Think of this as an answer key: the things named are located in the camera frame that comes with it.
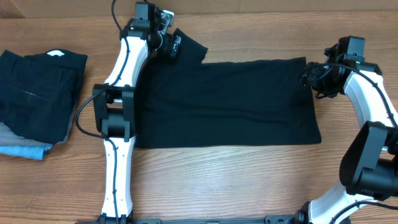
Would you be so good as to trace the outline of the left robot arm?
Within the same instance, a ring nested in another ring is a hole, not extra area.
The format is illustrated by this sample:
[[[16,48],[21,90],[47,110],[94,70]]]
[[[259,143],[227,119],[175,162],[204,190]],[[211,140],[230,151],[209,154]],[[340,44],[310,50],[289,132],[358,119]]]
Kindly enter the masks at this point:
[[[132,223],[131,162],[136,140],[134,90],[151,56],[173,60],[181,38],[168,33],[174,13],[137,2],[135,16],[120,29],[120,52],[103,84],[93,87],[95,121],[106,153],[104,203],[97,223]]]

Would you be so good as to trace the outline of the black t-shirt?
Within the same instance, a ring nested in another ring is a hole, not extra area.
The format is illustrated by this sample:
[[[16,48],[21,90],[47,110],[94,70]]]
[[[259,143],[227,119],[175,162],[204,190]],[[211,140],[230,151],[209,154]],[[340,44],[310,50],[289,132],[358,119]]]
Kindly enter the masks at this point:
[[[303,57],[205,63],[207,48],[181,30],[177,58],[147,61],[134,97],[136,147],[319,144]]]

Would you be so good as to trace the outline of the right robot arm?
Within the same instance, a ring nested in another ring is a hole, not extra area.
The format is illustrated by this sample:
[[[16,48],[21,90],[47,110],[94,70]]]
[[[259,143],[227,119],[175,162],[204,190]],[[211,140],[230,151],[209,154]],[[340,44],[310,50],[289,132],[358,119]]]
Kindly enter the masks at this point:
[[[317,99],[347,96],[360,130],[341,160],[339,182],[306,202],[287,223],[350,223],[366,205],[397,210],[384,204],[397,196],[397,111],[378,64],[366,61],[364,46],[362,37],[342,37],[325,49],[325,63],[309,62],[300,75]]]

